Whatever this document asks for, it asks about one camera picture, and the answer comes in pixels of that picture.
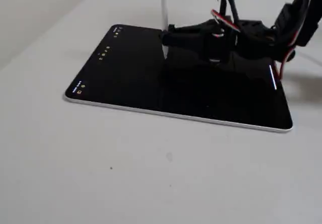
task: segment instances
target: tablet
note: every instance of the tablet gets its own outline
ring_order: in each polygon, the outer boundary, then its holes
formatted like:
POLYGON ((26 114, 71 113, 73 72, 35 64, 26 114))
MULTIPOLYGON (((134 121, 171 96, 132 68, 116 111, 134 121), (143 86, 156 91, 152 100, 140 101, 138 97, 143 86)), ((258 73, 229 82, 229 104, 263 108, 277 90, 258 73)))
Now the tablet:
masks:
POLYGON ((65 92, 69 101, 268 131, 293 126, 274 62, 202 61, 170 48, 160 30, 114 25, 65 92))

